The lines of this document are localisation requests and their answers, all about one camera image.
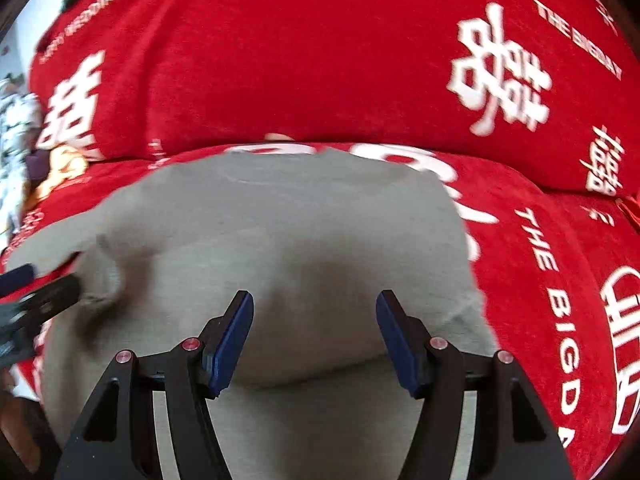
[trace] metal pin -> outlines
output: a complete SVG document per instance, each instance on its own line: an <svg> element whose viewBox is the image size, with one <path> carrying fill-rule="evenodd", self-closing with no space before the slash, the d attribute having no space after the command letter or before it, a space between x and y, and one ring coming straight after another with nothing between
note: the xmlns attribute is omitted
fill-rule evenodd
<svg viewBox="0 0 640 480"><path fill-rule="evenodd" d="M444 350L447 346L449 346L447 340L441 337L432 337L429 340L429 344L436 350Z"/></svg>
<svg viewBox="0 0 640 480"><path fill-rule="evenodd" d="M120 350L116 354L116 361L119 362L120 364L124 364L131 361L132 357L133 357L133 354L129 350Z"/></svg>
<svg viewBox="0 0 640 480"><path fill-rule="evenodd" d="M498 352L498 361L506 365L513 363L513 354L506 350L500 350Z"/></svg>
<svg viewBox="0 0 640 480"><path fill-rule="evenodd" d="M182 342L182 348L191 352L200 348L200 340L197 337L189 337Z"/></svg>

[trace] red fabric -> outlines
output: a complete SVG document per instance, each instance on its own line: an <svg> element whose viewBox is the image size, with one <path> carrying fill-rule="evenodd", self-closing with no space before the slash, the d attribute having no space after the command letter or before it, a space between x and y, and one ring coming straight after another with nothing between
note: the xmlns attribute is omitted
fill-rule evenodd
<svg viewBox="0 0 640 480"><path fill-rule="evenodd" d="M611 453L640 403L640 235L612 200L568 194L553 199L580 240L609 314L610 327L591 336L610 335L614 346L619 410L612 421Z"/></svg>
<svg viewBox="0 0 640 480"><path fill-rule="evenodd" d="M435 171L447 186L466 221L470 259L474 260L479 288L486 295L486 318L500 345L521 361L553 422L565 428L561 435L577 479L590 478L608 456L615 414L611 339L596 280L554 199L516 171L480 158L402 146L330 146L367 158L408 164L419 171ZM268 154L315 153L322 149L321 144L217 146L182 153L164 164L196 160L226 150ZM91 208L119 186L156 167L158 164L141 165L140 161L95 164L87 174L89 180L56 190L41 204L42 219L26 236ZM73 210L69 209L70 204L74 204ZM537 245L532 245L530 238ZM570 313L559 313L561 317L554 314L549 289L558 291L556 295L566 292ZM569 331L560 332L558 324L564 324L564 330ZM22 371L30 376L28 366ZM39 373L31 371L31 375L37 384ZM563 413L562 386L576 386L578 381L579 397L576 401L575 390L569 392Z"/></svg>
<svg viewBox="0 0 640 480"><path fill-rule="evenodd" d="M635 192L637 61L597 0L537 1L540 7L535 0L80 0L34 59L31 87L50 103L41 141L68 142L93 160L163 158L270 132L300 141L395 142L496 160L554 189L584 190L590 170L583 161L600 186L603 175L610 178L607 192ZM475 19L487 40L498 41L500 27L489 30L487 12L500 8L504 40L526 52L502 46L478 66L493 70L507 57L535 65L537 57L548 81L527 82L511 64L504 79L539 94L548 119L530 131L517 118L508 123L498 106L493 131L478 136L470 127L500 102L487 93L484 103L463 105L451 85L452 62L470 56L459 23ZM464 80L473 84L471 71ZM594 151L593 128L602 126L623 153L607 142L609 155Z"/></svg>

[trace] gray fabric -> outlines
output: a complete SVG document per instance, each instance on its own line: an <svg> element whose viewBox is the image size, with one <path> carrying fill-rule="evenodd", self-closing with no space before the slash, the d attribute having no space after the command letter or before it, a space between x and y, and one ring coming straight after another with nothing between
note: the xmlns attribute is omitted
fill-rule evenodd
<svg viewBox="0 0 640 480"><path fill-rule="evenodd" d="M85 333L96 317L120 299L125 277L113 249L102 235L96 238L95 245L78 256L73 272L82 283L79 304L75 306L78 311L75 330Z"/></svg>
<svg viewBox="0 0 640 480"><path fill-rule="evenodd" d="M157 170L45 228L9 266L49 272L97 235L126 285L113 308L87 315L84 302L50 329L42 392L62 442L118 350L167 350L240 288L254 295L254 325L212 412L236 478L397 475L420 405L380 357L383 288L461 350L496 349L462 221L432 173L333 150L214 156Z"/></svg>
<svg viewBox="0 0 640 480"><path fill-rule="evenodd" d="M0 251L22 224L30 189L26 157L41 126L36 96L23 96L9 79L0 80Z"/></svg>

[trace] black bracket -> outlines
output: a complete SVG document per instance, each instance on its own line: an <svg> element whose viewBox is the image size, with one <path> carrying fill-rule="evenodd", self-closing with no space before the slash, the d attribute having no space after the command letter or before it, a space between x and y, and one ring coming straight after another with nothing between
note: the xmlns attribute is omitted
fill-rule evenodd
<svg viewBox="0 0 640 480"><path fill-rule="evenodd" d="M0 276L0 296L33 283L34 269L25 265ZM33 339L42 324L80 298L80 280L63 276L13 303L0 304L0 369L34 357Z"/></svg>
<svg viewBox="0 0 640 480"><path fill-rule="evenodd" d="M468 480L573 479L556 428L510 352L459 352L407 316L391 290L379 295L376 316L401 386L424 399L401 480L449 479L465 390L478 392Z"/></svg>
<svg viewBox="0 0 640 480"><path fill-rule="evenodd" d="M56 480L160 480L153 391L166 393L182 480L230 480L207 410L229 386L254 318L252 296L239 291L225 314L171 351L112 359L66 443Z"/></svg>

